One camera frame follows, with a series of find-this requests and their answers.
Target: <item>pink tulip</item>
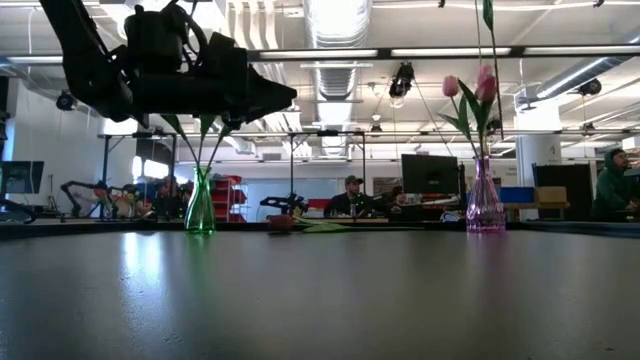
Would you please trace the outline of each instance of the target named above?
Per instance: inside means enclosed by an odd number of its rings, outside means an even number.
[[[458,78],[453,75],[446,76],[442,81],[442,93],[444,96],[454,97],[458,95],[459,91],[460,85],[458,85]]]
[[[491,67],[491,65],[487,65],[487,64],[480,65],[480,68],[478,69],[478,82],[477,82],[478,87],[489,76],[493,76],[493,67]]]
[[[481,101],[493,101],[496,98],[496,92],[498,91],[498,84],[496,77],[493,75],[487,76],[487,78],[476,89],[476,98]]]

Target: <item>monitor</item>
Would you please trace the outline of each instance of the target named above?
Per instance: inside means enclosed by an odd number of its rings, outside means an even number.
[[[44,161],[4,161],[0,166],[0,193],[37,194],[40,192]]]
[[[409,194],[458,194],[458,158],[402,154],[402,182]]]

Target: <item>vase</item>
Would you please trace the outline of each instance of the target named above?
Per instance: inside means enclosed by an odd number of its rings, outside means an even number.
[[[476,180],[467,206],[467,232],[500,233],[504,231],[504,206],[493,184],[489,158],[476,159]]]
[[[212,234],[216,230],[216,217],[211,201],[211,168],[195,166],[193,172],[194,187],[184,218],[184,227],[189,233]]]

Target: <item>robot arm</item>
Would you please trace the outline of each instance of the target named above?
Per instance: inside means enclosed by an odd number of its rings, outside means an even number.
[[[176,2],[159,12],[136,6],[125,21],[127,46],[109,51],[80,0],[40,0],[60,40],[71,93],[105,117],[133,117],[145,127],[146,114],[160,113],[220,115],[238,129],[291,105],[294,89],[261,77],[233,39],[213,33],[207,42]],[[185,50],[189,29],[200,45],[195,59]]]

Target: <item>green glass vase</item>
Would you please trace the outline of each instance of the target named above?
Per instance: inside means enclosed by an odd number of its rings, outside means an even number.
[[[211,168],[195,166],[193,172],[194,187],[184,218],[184,227],[189,233],[213,234],[216,231],[216,215],[211,201]]]

